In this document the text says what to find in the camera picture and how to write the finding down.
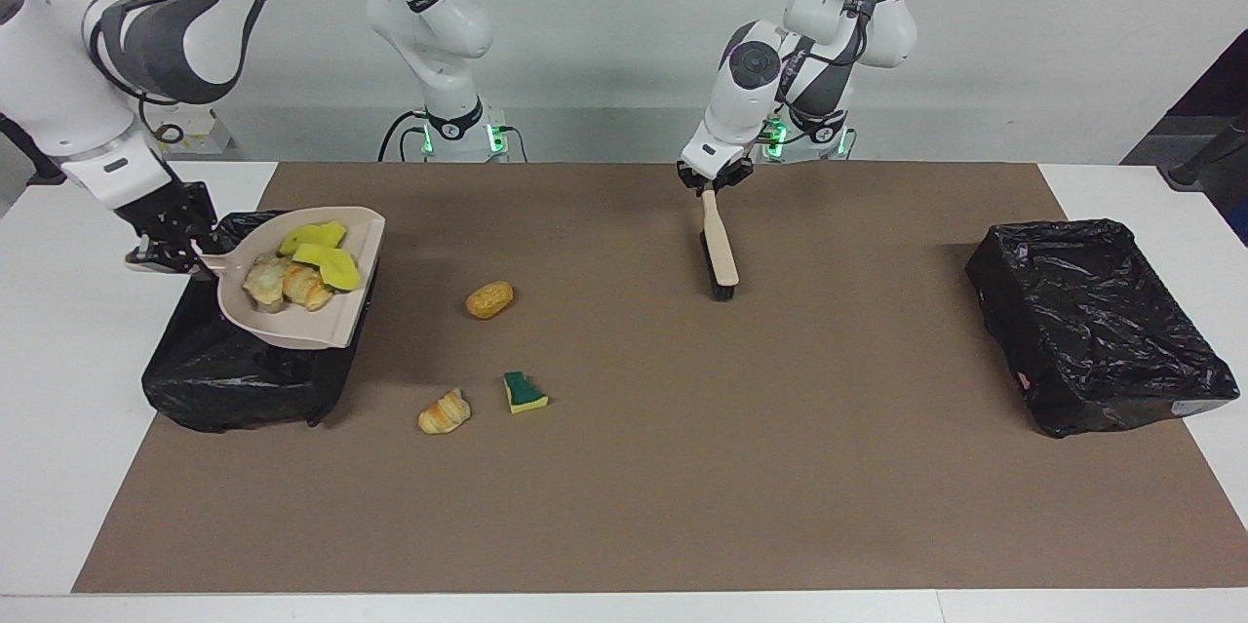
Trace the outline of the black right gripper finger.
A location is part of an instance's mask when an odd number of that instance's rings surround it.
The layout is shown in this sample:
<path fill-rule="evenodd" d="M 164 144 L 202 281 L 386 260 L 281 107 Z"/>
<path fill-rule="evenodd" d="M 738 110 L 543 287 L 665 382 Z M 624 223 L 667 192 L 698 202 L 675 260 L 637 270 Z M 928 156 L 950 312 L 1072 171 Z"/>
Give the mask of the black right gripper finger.
<path fill-rule="evenodd" d="M 213 253 L 212 223 L 176 223 L 171 231 L 171 262 L 175 266 L 198 266 L 202 253 Z"/>
<path fill-rule="evenodd" d="M 139 236 L 136 246 L 131 250 L 131 268 L 160 275 L 175 273 L 175 270 L 170 267 L 163 246 L 154 243 L 147 235 Z"/>

